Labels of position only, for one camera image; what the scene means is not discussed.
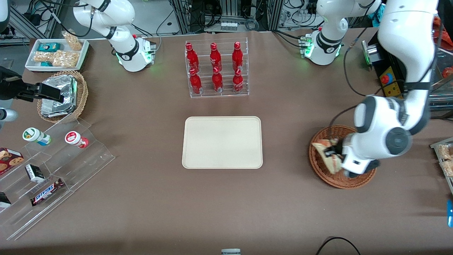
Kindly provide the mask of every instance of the cookie box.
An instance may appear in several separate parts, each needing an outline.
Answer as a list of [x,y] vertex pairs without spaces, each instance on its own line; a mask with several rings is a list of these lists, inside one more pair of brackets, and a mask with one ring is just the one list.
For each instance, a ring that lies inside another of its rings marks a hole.
[[20,152],[0,148],[0,175],[19,165],[22,161],[24,161],[24,156]]

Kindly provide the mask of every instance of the stepped display stand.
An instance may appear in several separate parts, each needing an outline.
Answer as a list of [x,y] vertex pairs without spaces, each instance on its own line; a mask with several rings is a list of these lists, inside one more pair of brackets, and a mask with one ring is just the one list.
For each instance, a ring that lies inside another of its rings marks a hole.
[[[10,207],[0,208],[0,232],[6,239],[18,239],[115,158],[104,144],[94,138],[90,126],[69,115],[44,132],[52,138],[49,145],[30,142],[19,150],[25,160],[0,176],[0,191],[11,202]],[[88,146],[80,149],[66,143],[64,137],[70,131],[86,137],[90,141]],[[39,167],[46,179],[41,183],[30,181],[25,170],[27,164]],[[32,206],[30,199],[59,178],[65,185],[40,204]]]

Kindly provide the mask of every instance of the yogurt bottle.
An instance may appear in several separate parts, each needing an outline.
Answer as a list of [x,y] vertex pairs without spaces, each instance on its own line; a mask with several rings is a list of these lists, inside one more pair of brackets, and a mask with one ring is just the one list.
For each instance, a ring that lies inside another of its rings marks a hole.
[[66,134],[64,140],[71,144],[71,145],[75,145],[81,149],[85,148],[86,146],[88,146],[88,144],[90,143],[88,141],[88,139],[86,139],[85,137],[81,136],[79,133],[77,133],[76,131],[71,131],[69,133]]
[[27,128],[22,134],[22,138],[28,142],[35,142],[42,146],[48,145],[52,140],[50,135],[46,135],[34,127]]

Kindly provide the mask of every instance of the coca-cola bottle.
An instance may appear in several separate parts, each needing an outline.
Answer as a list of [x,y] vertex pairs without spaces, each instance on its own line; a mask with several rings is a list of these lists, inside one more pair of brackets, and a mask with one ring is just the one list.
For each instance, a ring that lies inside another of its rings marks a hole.
[[214,84],[214,90],[217,93],[221,93],[223,91],[223,78],[222,75],[220,74],[219,68],[214,67],[212,72],[214,73],[212,75],[212,83]]
[[193,50],[192,43],[186,43],[186,49],[190,68],[195,69],[196,73],[200,72],[200,62],[198,61],[197,53]]
[[222,59],[220,57],[220,52],[217,50],[217,44],[216,43],[211,43],[211,64],[212,68],[218,67],[219,72],[222,71]]
[[243,88],[242,82],[243,81],[244,81],[244,79],[242,78],[241,70],[236,69],[236,72],[234,73],[234,77],[233,77],[233,92],[240,93],[242,91],[242,88]]
[[237,69],[242,70],[242,56],[241,43],[235,42],[233,51],[233,71],[236,71]]
[[190,71],[190,85],[192,86],[192,91],[195,94],[201,94],[203,93],[203,86],[201,86],[201,79],[200,76],[198,76],[197,72],[195,71],[195,68],[191,68]]

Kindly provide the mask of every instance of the snickers bar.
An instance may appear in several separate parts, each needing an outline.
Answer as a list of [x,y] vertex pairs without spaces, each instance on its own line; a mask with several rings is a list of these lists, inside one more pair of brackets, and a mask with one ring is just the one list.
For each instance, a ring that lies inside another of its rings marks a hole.
[[0,207],[8,208],[11,202],[8,200],[4,192],[0,192]]
[[40,183],[45,180],[44,174],[41,172],[41,169],[39,167],[28,164],[25,166],[25,169],[27,170],[30,181]]
[[58,181],[52,183],[48,188],[43,190],[43,192],[39,193],[36,197],[30,199],[31,205],[35,206],[39,203],[41,203],[43,200],[48,198],[50,195],[52,195],[57,189],[60,187],[64,186],[64,183],[62,182],[61,179],[58,179]]

